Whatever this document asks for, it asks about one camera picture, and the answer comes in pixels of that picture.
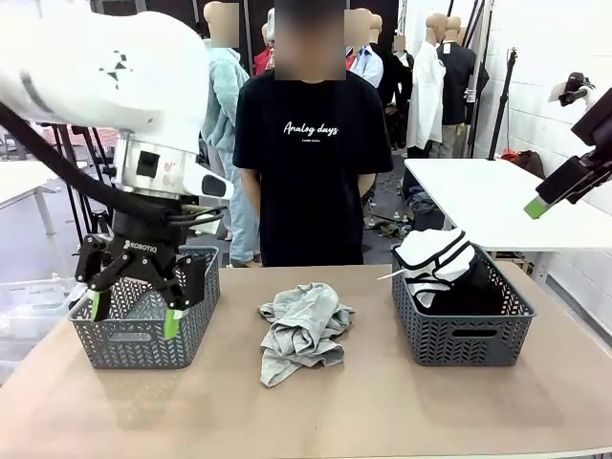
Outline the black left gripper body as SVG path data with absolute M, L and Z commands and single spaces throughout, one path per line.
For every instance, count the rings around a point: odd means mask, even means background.
M 166 287 L 173 282 L 180 245 L 180 231 L 169 226 L 148 223 L 116 211 L 110 243 L 117 275 Z

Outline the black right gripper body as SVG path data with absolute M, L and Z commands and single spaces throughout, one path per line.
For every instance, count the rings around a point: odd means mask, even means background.
M 592 150 L 579 161 L 583 165 L 602 165 L 611 161 L 611 93 L 608 89 L 592 104 L 571 131 Z

